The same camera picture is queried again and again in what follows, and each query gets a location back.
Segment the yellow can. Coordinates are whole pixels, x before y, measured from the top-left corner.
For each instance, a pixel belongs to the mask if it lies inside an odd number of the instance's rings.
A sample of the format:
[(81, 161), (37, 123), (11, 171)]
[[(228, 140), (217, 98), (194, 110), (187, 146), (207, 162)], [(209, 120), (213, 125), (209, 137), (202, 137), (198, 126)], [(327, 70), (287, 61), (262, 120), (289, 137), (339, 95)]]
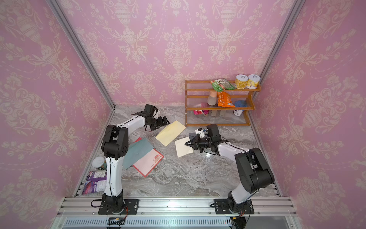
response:
[(260, 82), (261, 78), (259, 75), (256, 75), (256, 74), (250, 74), (248, 76), (248, 81), (247, 81), (247, 84), (246, 84), (246, 88), (248, 89), (251, 89), (251, 90), (254, 90), (258, 87), (258, 84)]
[(234, 86), (236, 89), (242, 90), (246, 88), (248, 82), (248, 76), (244, 74), (238, 74), (235, 78)]

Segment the grey envelope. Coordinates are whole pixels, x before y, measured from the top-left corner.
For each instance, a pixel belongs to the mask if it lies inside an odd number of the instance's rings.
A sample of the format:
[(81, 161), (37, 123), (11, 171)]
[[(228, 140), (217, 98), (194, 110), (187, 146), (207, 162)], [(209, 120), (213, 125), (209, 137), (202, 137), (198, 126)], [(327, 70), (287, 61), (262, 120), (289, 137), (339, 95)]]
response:
[(197, 136), (197, 134), (196, 134), (196, 133), (190, 133), (190, 134), (189, 134), (189, 138), (190, 138), (190, 140), (194, 139), (196, 136)]

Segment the cream yellow envelope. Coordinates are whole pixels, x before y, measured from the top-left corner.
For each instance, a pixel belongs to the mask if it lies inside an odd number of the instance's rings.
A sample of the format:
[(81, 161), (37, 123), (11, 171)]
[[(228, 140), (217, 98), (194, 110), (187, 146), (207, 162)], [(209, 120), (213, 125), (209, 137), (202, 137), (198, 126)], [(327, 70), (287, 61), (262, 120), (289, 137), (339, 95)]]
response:
[(186, 126), (181, 124), (179, 121), (166, 126), (155, 138), (167, 147), (175, 138), (177, 138), (184, 130)]

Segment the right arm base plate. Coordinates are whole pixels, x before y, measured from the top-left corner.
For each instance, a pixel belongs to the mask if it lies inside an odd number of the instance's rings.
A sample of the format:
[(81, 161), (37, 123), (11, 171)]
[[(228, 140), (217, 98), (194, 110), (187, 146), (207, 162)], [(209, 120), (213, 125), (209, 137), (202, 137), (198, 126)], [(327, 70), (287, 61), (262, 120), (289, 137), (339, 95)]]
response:
[(215, 209), (216, 214), (238, 214), (243, 216), (246, 214), (254, 214), (252, 201), (248, 200), (241, 204), (235, 203), (231, 198), (217, 198), (214, 203), (210, 204)]

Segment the magenta pink item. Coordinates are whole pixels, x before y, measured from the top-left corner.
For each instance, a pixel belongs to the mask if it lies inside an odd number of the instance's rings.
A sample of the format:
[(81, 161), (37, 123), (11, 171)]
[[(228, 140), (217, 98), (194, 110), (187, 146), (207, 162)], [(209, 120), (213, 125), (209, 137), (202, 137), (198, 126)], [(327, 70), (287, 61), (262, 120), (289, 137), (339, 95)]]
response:
[(200, 109), (194, 110), (193, 113), (195, 115), (208, 116), (210, 111), (209, 110), (204, 110), (204, 108), (208, 108), (208, 107), (210, 107), (209, 104), (207, 104), (207, 103), (201, 103)]

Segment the aluminium front rail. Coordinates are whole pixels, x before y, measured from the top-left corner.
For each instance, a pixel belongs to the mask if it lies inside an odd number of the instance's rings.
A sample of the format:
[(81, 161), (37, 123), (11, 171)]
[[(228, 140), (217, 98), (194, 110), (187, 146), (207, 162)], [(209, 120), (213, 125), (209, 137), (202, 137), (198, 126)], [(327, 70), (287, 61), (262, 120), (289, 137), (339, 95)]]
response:
[(251, 198), (233, 213), (225, 198), (132, 197), (121, 211), (103, 210), (101, 198), (66, 198), (53, 229), (300, 229), (290, 198)]

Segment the wooden three-tier shelf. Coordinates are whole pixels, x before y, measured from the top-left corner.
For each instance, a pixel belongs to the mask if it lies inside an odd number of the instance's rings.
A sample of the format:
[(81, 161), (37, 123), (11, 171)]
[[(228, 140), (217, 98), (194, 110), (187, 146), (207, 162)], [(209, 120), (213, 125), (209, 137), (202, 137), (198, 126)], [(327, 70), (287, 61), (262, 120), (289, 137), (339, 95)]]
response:
[[(195, 115), (194, 110), (200, 109), (201, 103), (207, 103), (209, 93), (213, 91), (211, 81), (209, 80), (185, 80), (185, 126), (186, 127), (203, 127), (209, 124), (217, 124), (218, 126), (226, 127), (249, 127), (251, 125), (249, 112), (255, 110), (254, 94), (262, 90), (261, 85), (254, 90), (245, 88), (242, 90), (226, 90), (230, 94), (231, 100), (234, 103), (238, 100), (246, 100), (247, 107), (224, 108), (210, 106), (204, 108), (209, 110), (208, 116)], [(237, 117), (233, 114), (234, 110), (243, 110), (243, 114)]]

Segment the yellow can right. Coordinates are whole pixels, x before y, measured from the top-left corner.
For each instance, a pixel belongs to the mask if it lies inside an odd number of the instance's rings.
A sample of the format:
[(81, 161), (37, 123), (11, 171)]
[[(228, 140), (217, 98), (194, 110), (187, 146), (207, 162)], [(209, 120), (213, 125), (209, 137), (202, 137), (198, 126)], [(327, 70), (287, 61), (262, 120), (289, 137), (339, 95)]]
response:
[(247, 84), (246, 84), (246, 88), (248, 89), (251, 89), (251, 90), (254, 90), (258, 87), (258, 84), (260, 82), (261, 78), (259, 75), (256, 75), (256, 74), (250, 74), (248, 76), (248, 81), (247, 81)]

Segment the blue cloth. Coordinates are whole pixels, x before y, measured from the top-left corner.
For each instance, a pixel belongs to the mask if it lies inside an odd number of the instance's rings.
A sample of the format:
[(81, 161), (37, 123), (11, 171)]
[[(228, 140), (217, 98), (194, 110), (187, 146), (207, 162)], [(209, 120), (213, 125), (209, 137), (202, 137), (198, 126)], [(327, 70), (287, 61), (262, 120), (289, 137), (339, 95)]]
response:
[(247, 102), (246, 100), (238, 100), (234, 102), (234, 106), (236, 109), (241, 108), (241, 107), (247, 107)]

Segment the pink beige bottle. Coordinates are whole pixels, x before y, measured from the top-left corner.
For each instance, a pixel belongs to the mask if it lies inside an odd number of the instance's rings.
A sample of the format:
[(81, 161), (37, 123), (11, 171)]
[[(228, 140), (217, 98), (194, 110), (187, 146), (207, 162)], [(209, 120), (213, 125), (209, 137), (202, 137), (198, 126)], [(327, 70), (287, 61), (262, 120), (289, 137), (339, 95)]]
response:
[(209, 93), (207, 103), (209, 106), (215, 106), (217, 102), (217, 91), (211, 91)]

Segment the red bordered pink card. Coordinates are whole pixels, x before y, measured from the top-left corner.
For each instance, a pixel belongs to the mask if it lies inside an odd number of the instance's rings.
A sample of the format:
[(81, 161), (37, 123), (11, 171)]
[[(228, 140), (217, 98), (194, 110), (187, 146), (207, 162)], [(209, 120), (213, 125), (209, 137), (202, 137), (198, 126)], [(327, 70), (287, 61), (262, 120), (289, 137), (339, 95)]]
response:
[(143, 177), (147, 177), (163, 159), (164, 156), (154, 148), (132, 166)]

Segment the white cup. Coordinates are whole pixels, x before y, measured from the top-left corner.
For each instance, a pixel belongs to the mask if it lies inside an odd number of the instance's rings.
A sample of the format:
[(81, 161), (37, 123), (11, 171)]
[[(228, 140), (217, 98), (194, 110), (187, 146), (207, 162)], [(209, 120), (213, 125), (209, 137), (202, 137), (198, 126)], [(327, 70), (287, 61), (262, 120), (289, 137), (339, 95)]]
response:
[(244, 112), (243, 110), (234, 110), (233, 114), (237, 117), (240, 117), (243, 114), (243, 112)]

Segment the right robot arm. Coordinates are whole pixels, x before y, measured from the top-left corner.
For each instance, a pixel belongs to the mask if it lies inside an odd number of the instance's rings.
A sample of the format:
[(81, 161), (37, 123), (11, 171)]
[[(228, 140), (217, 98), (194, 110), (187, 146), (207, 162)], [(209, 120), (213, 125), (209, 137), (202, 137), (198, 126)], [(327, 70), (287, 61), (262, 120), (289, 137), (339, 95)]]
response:
[(208, 125), (206, 134), (197, 133), (185, 142), (185, 146), (193, 150), (226, 157), (236, 163), (240, 183), (229, 192), (227, 204), (232, 213), (245, 213), (245, 207), (250, 205), (250, 198), (260, 189), (274, 184), (273, 172), (258, 148), (244, 149), (230, 143), (219, 133), (218, 125)]

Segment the tan bordered certificate paper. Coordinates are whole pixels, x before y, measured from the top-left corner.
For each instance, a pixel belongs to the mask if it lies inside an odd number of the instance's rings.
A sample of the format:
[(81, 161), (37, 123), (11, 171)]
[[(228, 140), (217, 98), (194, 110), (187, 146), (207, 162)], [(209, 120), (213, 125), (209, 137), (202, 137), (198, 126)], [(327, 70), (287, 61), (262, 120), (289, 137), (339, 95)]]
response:
[(175, 141), (175, 148), (176, 148), (176, 152), (177, 152), (177, 157), (182, 157), (185, 156), (187, 154), (191, 154), (193, 153), (193, 149), (189, 146), (186, 146), (185, 143), (189, 142), (190, 138), (189, 137), (185, 137), (179, 140)]

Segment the orange snack bag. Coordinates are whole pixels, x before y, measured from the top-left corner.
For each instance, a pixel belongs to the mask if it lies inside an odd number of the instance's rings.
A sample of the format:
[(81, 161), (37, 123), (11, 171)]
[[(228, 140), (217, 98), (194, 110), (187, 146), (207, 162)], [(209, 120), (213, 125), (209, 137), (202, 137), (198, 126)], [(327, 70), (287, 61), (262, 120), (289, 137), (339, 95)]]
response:
[(228, 93), (218, 92), (217, 97), (218, 97), (217, 105), (219, 107), (224, 107), (224, 108), (234, 108), (235, 107), (235, 105), (232, 103), (231, 97)]

